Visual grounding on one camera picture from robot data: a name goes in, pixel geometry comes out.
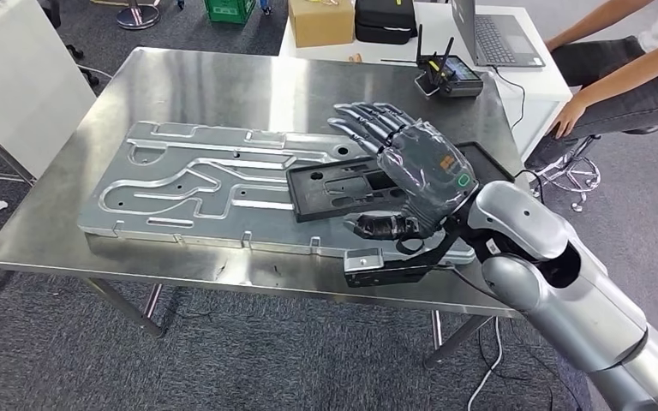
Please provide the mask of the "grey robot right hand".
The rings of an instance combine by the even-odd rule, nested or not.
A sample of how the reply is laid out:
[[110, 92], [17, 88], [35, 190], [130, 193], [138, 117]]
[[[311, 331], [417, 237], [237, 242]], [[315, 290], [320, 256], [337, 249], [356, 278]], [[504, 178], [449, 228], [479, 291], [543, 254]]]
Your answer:
[[370, 240], [426, 239], [480, 187], [470, 161], [435, 126], [389, 103], [340, 103], [330, 127], [346, 134], [405, 193], [390, 216], [348, 218]]

